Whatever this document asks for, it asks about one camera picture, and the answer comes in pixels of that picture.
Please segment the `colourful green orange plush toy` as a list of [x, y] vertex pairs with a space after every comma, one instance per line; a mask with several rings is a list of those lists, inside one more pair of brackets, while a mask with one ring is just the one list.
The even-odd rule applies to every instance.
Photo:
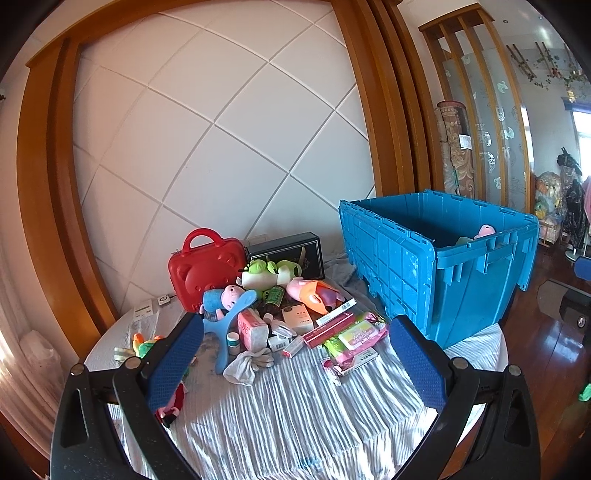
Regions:
[[132, 337], [132, 349], [134, 354], [139, 358], [143, 358], [152, 346], [161, 339], [162, 336], [145, 339], [141, 333], [134, 333]]

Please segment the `blue plastic slingshot toy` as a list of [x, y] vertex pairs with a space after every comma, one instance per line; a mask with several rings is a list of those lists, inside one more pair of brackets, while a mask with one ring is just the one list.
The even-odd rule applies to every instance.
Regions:
[[256, 303], [256, 300], [257, 294], [255, 290], [245, 290], [245, 293], [243, 293], [236, 301], [235, 306], [233, 306], [221, 320], [211, 321], [202, 316], [202, 319], [204, 319], [204, 333], [211, 334], [218, 340], [218, 353], [214, 363], [214, 372], [217, 375], [221, 375], [228, 365], [229, 354], [228, 346], [226, 346], [226, 335], [232, 324], [235, 323], [238, 314], [243, 310], [250, 308]]

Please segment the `white crumpled cloth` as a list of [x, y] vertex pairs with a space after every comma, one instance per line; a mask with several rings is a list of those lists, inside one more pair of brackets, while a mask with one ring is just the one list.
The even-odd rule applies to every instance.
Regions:
[[252, 387], [256, 373], [273, 365], [273, 352], [270, 348], [263, 348], [257, 352], [246, 350], [228, 364], [222, 375], [233, 385]]

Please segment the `green pink wet wipes pack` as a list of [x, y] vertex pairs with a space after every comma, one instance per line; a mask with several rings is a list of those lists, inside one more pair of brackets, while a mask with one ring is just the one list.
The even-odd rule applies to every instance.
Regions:
[[389, 333], [388, 322], [374, 312], [356, 316], [355, 321], [322, 343], [329, 359], [325, 369], [344, 377], [377, 357], [375, 346]]

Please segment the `small white pill bottle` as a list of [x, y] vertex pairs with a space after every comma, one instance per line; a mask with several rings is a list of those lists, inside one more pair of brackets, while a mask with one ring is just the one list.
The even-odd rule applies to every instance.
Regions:
[[237, 356], [242, 351], [242, 343], [240, 343], [238, 332], [228, 332], [226, 346], [228, 346], [228, 354], [231, 356]]

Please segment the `pink pig plush blue body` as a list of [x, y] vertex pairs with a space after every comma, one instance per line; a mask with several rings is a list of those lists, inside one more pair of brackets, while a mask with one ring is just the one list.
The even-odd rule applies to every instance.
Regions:
[[245, 290], [238, 285], [228, 285], [223, 289], [211, 289], [204, 292], [199, 313], [207, 320], [219, 321], [239, 299]]

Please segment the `blue plastic storage crate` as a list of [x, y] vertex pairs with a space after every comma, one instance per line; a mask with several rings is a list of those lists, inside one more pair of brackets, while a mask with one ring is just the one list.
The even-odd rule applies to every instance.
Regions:
[[[342, 201], [339, 217], [370, 296], [443, 348], [497, 323], [515, 290], [529, 287], [539, 235], [531, 214], [426, 190]], [[485, 224], [496, 233], [456, 246]]]

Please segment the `pink tissue pack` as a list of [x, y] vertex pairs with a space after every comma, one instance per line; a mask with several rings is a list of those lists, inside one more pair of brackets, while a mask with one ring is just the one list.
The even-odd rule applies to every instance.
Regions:
[[247, 308], [238, 314], [238, 333], [246, 350], [259, 352], [266, 348], [269, 326], [256, 311]]

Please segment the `red bear toy suitcase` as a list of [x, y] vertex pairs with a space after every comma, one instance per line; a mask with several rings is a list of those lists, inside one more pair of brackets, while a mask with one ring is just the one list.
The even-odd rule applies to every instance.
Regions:
[[191, 231], [168, 260], [170, 282], [187, 312], [197, 313], [204, 293], [235, 282], [245, 268], [245, 247], [208, 228]]

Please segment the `red long medicine box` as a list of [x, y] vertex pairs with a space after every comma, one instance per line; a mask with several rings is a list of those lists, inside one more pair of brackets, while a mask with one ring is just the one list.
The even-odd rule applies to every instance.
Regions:
[[318, 345], [322, 345], [329, 338], [334, 337], [339, 332], [342, 332], [342, 330], [351, 326], [355, 320], [356, 316], [353, 312], [342, 313], [325, 325], [318, 326], [314, 330], [305, 333], [303, 336], [304, 343], [310, 348], [318, 347]]

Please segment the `green pink plush in crate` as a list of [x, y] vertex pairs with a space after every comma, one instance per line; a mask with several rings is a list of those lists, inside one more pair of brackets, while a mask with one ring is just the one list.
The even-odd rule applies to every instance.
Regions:
[[456, 246], [465, 245], [465, 244], [471, 243], [474, 240], [478, 240], [483, 237], [494, 235], [495, 233], [496, 233], [496, 230], [493, 226], [491, 226], [489, 224], [485, 224], [480, 227], [480, 230], [478, 231], [478, 233], [474, 237], [460, 236], [456, 242]]

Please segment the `small pink white box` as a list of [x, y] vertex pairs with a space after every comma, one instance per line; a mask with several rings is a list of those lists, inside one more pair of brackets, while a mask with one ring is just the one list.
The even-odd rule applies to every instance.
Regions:
[[301, 336], [297, 336], [294, 338], [293, 341], [290, 342], [290, 344], [288, 344], [286, 347], [283, 348], [283, 350], [281, 350], [281, 354], [283, 355], [283, 357], [293, 358], [295, 355], [297, 355], [298, 352], [301, 351], [302, 348], [304, 348], [304, 346], [304, 338]]

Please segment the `green dark glass bottle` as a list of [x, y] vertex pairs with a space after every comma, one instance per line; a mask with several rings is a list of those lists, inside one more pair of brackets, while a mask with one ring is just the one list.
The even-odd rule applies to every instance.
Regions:
[[286, 290], [280, 285], [274, 285], [263, 292], [262, 312], [264, 318], [279, 316], [284, 295], [286, 295]]

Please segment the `pink pig plush orange dress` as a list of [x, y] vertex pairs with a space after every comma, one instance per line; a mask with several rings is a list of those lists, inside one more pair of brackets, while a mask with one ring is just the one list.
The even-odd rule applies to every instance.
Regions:
[[295, 277], [287, 284], [290, 298], [303, 303], [315, 313], [325, 315], [346, 301], [339, 290], [320, 280], [304, 280]]

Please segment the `green frog plush toy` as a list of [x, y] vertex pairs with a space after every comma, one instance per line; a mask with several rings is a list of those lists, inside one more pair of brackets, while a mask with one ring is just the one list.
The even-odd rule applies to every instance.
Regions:
[[273, 262], [256, 259], [242, 269], [238, 285], [245, 290], [263, 292], [274, 286], [286, 287], [291, 280], [302, 275], [301, 266], [290, 260]]

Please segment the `white orange medicine box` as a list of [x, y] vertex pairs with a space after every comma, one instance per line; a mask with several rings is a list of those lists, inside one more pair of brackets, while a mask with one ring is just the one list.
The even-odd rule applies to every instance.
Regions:
[[308, 308], [304, 304], [284, 307], [281, 315], [283, 315], [283, 322], [291, 330], [294, 330], [297, 335], [304, 335], [315, 328], [314, 321], [311, 319]]

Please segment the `dark green gift box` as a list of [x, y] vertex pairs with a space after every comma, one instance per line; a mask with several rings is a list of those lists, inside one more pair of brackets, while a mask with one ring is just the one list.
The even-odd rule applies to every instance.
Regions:
[[245, 247], [249, 260], [266, 260], [279, 264], [288, 260], [301, 266], [304, 279], [322, 280], [325, 278], [322, 245], [318, 235], [304, 232], [276, 240], [256, 243]]

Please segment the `rolled patterned carpet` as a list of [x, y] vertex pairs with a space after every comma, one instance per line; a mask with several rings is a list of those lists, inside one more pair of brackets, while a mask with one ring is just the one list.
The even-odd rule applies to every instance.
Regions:
[[467, 109], [458, 101], [441, 101], [435, 109], [442, 150], [444, 188], [449, 194], [475, 198], [475, 168]]

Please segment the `wooden glass partition screen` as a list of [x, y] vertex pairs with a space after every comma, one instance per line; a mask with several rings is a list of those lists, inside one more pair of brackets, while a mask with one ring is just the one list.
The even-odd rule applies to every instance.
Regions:
[[533, 146], [527, 110], [495, 19], [478, 2], [419, 27], [443, 100], [467, 109], [475, 198], [533, 210]]

